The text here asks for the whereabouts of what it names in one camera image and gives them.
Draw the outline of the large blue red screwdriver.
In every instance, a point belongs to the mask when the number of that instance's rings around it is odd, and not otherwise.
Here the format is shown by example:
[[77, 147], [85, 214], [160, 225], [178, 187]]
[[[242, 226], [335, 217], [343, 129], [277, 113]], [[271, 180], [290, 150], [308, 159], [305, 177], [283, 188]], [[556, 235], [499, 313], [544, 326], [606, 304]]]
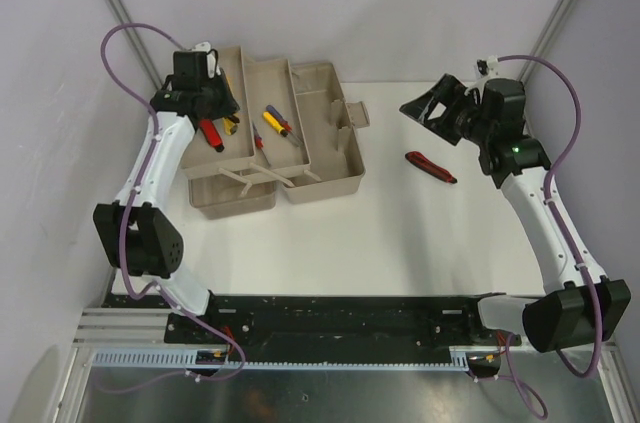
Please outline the large blue red screwdriver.
[[263, 139], [262, 139], [260, 133], [258, 132], [258, 129], [257, 129], [255, 124], [252, 124], [252, 130], [253, 130], [253, 135], [254, 135], [255, 146], [262, 153], [262, 155], [264, 157], [264, 160], [266, 162], [266, 165], [268, 167], [270, 167], [271, 166], [271, 162], [270, 162], [269, 157], [267, 155]]

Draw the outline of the small blue red screwdriver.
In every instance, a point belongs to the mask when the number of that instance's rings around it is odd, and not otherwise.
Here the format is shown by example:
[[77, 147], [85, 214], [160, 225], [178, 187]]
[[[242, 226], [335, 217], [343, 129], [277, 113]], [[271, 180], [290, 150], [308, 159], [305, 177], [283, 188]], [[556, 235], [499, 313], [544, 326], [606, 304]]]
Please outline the small blue red screwdriver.
[[271, 113], [284, 127], [285, 129], [289, 132], [289, 136], [286, 139], [287, 141], [289, 141], [292, 145], [294, 145], [295, 147], [302, 147], [303, 146], [303, 142], [300, 138], [298, 138], [294, 132], [293, 129], [291, 127], [291, 125], [288, 123], [288, 121], [276, 110], [276, 108], [272, 105], [267, 105], [265, 108], [265, 111], [268, 111], [269, 113]]

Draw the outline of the beige plastic tool box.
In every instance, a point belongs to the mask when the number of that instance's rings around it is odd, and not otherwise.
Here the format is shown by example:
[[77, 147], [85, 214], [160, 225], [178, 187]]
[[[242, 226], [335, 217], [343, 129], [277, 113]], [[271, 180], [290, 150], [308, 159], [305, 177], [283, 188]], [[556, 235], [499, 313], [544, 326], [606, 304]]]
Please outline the beige plastic tool box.
[[357, 192], [357, 131], [370, 119], [363, 102], [347, 101], [331, 62], [258, 61], [239, 46], [220, 58], [240, 110], [202, 123], [183, 155], [193, 208], [220, 219], [273, 208], [277, 189], [293, 204]]

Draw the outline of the red black utility knife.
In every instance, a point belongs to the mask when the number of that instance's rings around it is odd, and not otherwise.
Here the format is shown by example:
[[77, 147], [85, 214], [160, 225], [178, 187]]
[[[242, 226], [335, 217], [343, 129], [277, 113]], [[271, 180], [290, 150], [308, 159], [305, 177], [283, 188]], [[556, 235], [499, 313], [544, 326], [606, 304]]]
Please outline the red black utility knife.
[[414, 167], [447, 184], [457, 184], [458, 180], [446, 169], [436, 165], [418, 151], [405, 154], [405, 160]]

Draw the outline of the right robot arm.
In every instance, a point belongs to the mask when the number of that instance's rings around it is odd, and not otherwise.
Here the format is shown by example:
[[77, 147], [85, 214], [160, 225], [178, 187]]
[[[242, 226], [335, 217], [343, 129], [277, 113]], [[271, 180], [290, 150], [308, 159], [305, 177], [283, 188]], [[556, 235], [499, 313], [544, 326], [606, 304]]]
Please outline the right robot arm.
[[510, 203], [540, 268], [544, 296], [490, 295], [463, 316], [461, 331], [484, 344], [497, 330], [526, 337], [541, 353], [606, 342], [631, 300], [622, 279], [610, 279], [577, 234], [542, 144], [525, 134], [524, 85], [491, 78], [470, 89], [450, 74], [402, 114], [452, 145], [477, 145], [482, 172]]

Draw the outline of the yellow black box cutter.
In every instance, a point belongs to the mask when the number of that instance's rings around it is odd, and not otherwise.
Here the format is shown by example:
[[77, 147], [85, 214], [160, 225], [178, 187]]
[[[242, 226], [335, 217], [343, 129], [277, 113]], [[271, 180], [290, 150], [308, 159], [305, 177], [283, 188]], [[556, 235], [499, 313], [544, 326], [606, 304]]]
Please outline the yellow black box cutter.
[[231, 115], [228, 117], [224, 117], [222, 121], [223, 121], [224, 131], [227, 135], [231, 136], [237, 132], [238, 126], [239, 126], [239, 118], [237, 116]]

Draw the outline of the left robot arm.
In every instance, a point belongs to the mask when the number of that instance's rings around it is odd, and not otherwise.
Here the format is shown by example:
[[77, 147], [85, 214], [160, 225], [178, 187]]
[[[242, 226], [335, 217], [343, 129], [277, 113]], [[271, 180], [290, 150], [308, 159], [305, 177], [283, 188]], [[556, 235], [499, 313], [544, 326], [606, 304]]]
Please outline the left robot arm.
[[186, 330], [197, 341], [214, 340], [221, 319], [207, 308], [209, 290], [184, 266], [184, 240], [167, 217], [166, 203], [180, 162], [199, 125], [238, 109], [219, 53], [199, 43], [173, 55], [173, 72], [153, 98], [146, 135], [135, 164], [110, 204], [95, 207], [93, 221], [109, 263], [127, 293], [150, 291], [189, 314]]

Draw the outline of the yellow utility knife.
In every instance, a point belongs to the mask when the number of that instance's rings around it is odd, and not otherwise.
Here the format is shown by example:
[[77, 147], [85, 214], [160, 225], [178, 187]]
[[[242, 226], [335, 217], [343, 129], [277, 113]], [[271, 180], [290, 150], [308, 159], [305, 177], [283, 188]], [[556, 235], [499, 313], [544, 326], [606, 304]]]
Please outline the yellow utility knife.
[[232, 90], [232, 83], [231, 83], [231, 81], [230, 81], [230, 79], [229, 79], [228, 75], [223, 71], [223, 72], [222, 72], [222, 76], [223, 76], [223, 79], [224, 79], [224, 82], [225, 82], [225, 84], [226, 84], [227, 89], [229, 90], [229, 92], [230, 92], [231, 94], [233, 94], [233, 90]]

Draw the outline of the yellow handle screwdriver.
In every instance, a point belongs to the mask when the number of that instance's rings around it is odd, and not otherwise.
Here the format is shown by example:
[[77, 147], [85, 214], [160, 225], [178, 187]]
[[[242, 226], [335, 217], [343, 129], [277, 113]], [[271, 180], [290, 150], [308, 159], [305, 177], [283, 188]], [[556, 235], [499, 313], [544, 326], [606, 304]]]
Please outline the yellow handle screwdriver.
[[289, 132], [285, 129], [285, 127], [268, 111], [265, 111], [263, 114], [263, 119], [282, 137], [287, 138], [289, 136]]

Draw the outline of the red folding knife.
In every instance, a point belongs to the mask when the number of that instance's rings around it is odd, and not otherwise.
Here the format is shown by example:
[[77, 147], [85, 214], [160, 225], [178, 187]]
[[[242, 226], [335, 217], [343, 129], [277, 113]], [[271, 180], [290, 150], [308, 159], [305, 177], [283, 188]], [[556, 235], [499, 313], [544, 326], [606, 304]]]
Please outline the red folding knife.
[[216, 129], [214, 122], [210, 119], [203, 119], [199, 122], [199, 128], [204, 135], [206, 142], [217, 152], [222, 153], [225, 149], [223, 140]]

